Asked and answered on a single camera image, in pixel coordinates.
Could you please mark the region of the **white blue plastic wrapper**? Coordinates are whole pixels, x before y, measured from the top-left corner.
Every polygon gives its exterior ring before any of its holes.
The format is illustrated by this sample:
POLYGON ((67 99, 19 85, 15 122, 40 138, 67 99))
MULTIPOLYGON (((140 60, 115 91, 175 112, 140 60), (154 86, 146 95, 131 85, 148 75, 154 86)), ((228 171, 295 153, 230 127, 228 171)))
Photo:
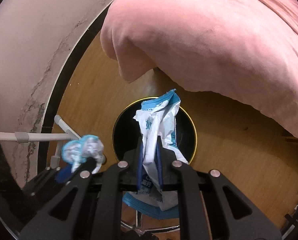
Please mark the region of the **white blue plastic wrapper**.
POLYGON ((188 163, 177 146, 176 115, 180 98, 174 89, 164 95, 143 101, 133 119, 138 122, 142 143, 140 146, 141 171, 137 192, 127 192, 122 201, 129 207, 151 218, 163 220, 179 217, 178 193, 163 191, 163 154, 188 163))

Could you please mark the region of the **black round trash bin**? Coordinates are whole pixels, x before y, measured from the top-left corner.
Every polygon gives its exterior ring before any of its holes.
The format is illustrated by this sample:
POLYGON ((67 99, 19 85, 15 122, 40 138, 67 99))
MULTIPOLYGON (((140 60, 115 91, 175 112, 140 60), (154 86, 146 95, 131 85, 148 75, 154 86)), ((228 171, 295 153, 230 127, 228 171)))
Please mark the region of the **black round trash bin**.
MULTIPOLYGON (((113 126, 112 146, 118 161, 124 158, 126 152, 137 147, 141 132, 133 117, 141 109, 141 103, 151 99, 142 98, 131 103, 117 117, 113 126)), ((191 117, 182 107, 176 115, 176 139, 180 152, 191 163, 197 150, 197 131, 191 117)))

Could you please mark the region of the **chrome stool base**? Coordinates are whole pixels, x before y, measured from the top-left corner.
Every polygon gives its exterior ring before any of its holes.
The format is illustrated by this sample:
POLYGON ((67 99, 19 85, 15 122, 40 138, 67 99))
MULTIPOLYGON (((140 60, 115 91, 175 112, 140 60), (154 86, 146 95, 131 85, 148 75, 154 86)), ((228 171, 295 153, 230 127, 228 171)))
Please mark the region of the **chrome stool base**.
POLYGON ((159 234, 180 230, 178 218, 155 219, 130 207, 126 207, 122 211, 121 227, 126 230, 134 230, 140 235, 146 232, 159 234))

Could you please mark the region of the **pink bed sheet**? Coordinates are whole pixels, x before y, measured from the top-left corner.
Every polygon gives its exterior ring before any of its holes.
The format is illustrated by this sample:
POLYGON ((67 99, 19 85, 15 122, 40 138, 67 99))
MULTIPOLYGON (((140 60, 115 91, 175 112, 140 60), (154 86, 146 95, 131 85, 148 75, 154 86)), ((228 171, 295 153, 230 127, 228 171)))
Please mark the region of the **pink bed sheet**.
POLYGON ((114 0, 100 39, 127 82, 159 68, 298 138, 298 0, 114 0))

